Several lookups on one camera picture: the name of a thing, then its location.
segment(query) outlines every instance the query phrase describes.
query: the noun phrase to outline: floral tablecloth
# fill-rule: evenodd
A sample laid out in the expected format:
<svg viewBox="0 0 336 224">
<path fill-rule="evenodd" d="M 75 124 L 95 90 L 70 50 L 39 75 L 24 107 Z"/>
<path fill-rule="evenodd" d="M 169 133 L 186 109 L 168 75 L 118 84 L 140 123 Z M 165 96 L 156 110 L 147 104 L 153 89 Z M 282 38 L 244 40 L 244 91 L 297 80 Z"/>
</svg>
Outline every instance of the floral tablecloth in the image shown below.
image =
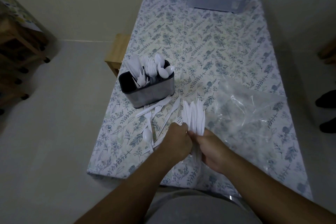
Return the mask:
<svg viewBox="0 0 336 224">
<path fill-rule="evenodd" d="M 215 103 L 222 75 L 250 89 L 285 95 L 260 0 L 247 0 L 242 14 L 191 9 L 186 2 L 143 0 L 125 58 L 161 53 L 176 67 L 173 98 L 180 93 L 189 102 L 201 99 L 205 108 Z M 124 72 L 126 67 L 122 65 L 120 73 Z M 173 103 L 153 119 L 156 133 Z M 276 158 L 268 160 L 267 173 L 312 199 L 288 105 L 277 104 L 273 111 L 268 127 Z M 87 169 L 89 174 L 126 178 L 149 156 L 143 153 L 147 146 L 140 133 L 146 121 L 143 116 L 136 118 L 137 112 L 117 80 Z M 161 184 L 238 195 L 225 176 L 205 166 L 199 170 L 189 162 L 176 165 Z"/>
</svg>

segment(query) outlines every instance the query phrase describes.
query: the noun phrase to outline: label on container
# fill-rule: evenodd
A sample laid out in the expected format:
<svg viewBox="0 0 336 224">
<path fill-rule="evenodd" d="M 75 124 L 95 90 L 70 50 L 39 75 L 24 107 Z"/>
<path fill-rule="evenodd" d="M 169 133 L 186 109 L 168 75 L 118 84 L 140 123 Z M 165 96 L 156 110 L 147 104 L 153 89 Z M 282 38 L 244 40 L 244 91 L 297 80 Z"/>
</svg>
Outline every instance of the label on container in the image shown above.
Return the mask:
<svg viewBox="0 0 336 224">
<path fill-rule="evenodd" d="M 239 7 L 240 1 L 232 1 L 231 9 L 237 10 Z"/>
</svg>

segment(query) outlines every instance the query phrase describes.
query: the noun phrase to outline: gray floor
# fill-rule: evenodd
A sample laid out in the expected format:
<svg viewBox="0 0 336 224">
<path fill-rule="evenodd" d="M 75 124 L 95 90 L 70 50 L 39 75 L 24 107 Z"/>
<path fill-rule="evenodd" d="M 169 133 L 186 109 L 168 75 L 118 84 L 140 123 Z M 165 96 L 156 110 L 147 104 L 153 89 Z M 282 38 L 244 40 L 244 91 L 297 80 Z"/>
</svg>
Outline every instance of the gray floor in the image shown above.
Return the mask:
<svg viewBox="0 0 336 224">
<path fill-rule="evenodd" d="M 58 42 L 49 64 L 21 76 L 31 97 L 0 117 L 2 223 L 72 223 L 118 183 L 103 184 L 86 174 L 116 80 L 103 62 L 110 46 Z M 277 54 L 280 71 L 291 71 L 282 77 L 313 196 L 336 212 L 336 138 L 319 132 L 319 117 L 328 118 L 313 107 L 325 88 L 307 70 L 308 62 L 317 62 L 314 55 L 301 66 L 288 63 L 291 57 Z M 319 64 L 317 70 L 324 71 Z M 320 88 L 311 89 L 312 83 Z"/>
</svg>

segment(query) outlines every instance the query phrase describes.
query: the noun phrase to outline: person's left hand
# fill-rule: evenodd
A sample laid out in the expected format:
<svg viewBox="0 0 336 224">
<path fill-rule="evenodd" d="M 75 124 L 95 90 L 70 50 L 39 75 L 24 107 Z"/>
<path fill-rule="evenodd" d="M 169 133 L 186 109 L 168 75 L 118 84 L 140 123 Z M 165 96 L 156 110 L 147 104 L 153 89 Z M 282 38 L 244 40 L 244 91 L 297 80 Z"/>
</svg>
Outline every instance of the person's left hand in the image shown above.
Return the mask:
<svg viewBox="0 0 336 224">
<path fill-rule="evenodd" d="M 165 138 L 159 146 L 168 156 L 171 157 L 174 165 L 184 160 L 191 151 L 193 142 L 187 134 L 188 125 L 182 126 L 173 122 L 166 133 Z"/>
</svg>

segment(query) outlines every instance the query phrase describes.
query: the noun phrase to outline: shoe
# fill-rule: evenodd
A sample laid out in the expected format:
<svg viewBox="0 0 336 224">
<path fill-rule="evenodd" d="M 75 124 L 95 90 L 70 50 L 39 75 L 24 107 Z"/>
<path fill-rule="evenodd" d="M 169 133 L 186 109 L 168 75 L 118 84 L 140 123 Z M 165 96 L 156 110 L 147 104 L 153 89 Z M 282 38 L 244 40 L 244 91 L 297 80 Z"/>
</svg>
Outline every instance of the shoe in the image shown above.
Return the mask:
<svg viewBox="0 0 336 224">
<path fill-rule="evenodd" d="M 333 118 L 328 122 L 322 123 L 320 125 L 320 130 L 323 133 L 330 133 L 330 134 L 336 133 L 336 118 Z"/>
<path fill-rule="evenodd" d="M 336 90 L 332 90 L 323 94 L 315 101 L 317 107 L 336 108 Z"/>
</svg>

